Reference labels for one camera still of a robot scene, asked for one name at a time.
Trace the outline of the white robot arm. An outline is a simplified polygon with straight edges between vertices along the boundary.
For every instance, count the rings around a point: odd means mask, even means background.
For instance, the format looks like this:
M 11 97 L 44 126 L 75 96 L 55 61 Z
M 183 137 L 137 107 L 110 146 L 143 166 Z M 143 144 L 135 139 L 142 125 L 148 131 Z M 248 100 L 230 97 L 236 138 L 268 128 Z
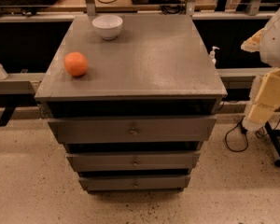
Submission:
M 256 131 L 280 108 L 280 8 L 262 29 L 241 45 L 241 49 L 258 51 L 261 61 L 273 68 L 265 75 L 254 78 L 250 101 L 245 108 L 243 126 L 249 131 Z

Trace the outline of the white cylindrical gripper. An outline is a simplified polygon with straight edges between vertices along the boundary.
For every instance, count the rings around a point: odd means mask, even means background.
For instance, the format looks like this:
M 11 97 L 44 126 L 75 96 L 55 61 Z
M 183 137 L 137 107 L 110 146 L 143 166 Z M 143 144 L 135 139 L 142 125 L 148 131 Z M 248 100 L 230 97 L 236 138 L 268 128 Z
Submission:
M 260 52 L 265 30 L 260 29 L 245 40 L 241 50 Z M 264 125 L 280 108 L 280 68 L 264 76 L 256 76 L 252 83 L 250 101 L 245 108 L 244 125 Z

